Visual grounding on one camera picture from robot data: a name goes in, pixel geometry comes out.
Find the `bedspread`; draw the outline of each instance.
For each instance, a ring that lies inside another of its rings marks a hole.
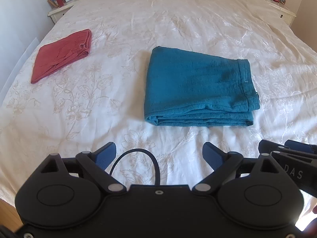
[[[261,139],[317,144],[316,53],[264,0],[80,0],[26,61],[0,108],[0,198],[14,196],[49,154],[95,151],[109,141],[117,156],[151,151],[161,184],[192,187],[212,172],[202,158],[209,141],[224,151],[257,157]],[[91,54],[30,84],[39,48],[91,29]],[[168,127],[144,120],[151,50],[174,47],[248,59],[261,109],[250,127]],[[123,184],[153,184],[147,156],[125,157],[113,176]],[[316,199],[306,203],[311,211]]]

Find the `blue gripper pad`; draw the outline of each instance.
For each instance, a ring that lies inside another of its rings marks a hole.
[[[292,150],[306,152],[310,154],[317,154],[316,145],[304,144],[298,141],[287,140],[285,146],[288,146]]]
[[[108,142],[106,145],[101,147],[92,153],[91,159],[99,166],[102,170],[111,164],[111,162],[116,158],[117,148],[116,144],[113,142]]]
[[[202,157],[216,171],[224,163],[226,153],[221,149],[212,145],[210,142],[206,142],[202,147]]]

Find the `folded clothing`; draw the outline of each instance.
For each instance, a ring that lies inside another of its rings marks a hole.
[[[153,49],[146,79],[146,121],[157,126],[250,126],[252,111],[259,108],[248,60]]]
[[[90,53],[91,36],[91,31],[85,29],[41,47],[35,60],[31,83],[85,58]]]

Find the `wooden floor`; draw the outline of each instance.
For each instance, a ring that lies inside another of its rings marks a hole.
[[[13,232],[22,226],[16,209],[3,200],[0,200],[0,225],[9,228]]]

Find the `red object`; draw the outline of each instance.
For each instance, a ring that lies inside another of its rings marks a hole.
[[[59,7],[64,6],[63,0],[56,0]]]
[[[90,29],[85,29],[40,48],[31,78],[31,83],[49,76],[66,65],[85,58],[90,53]]]

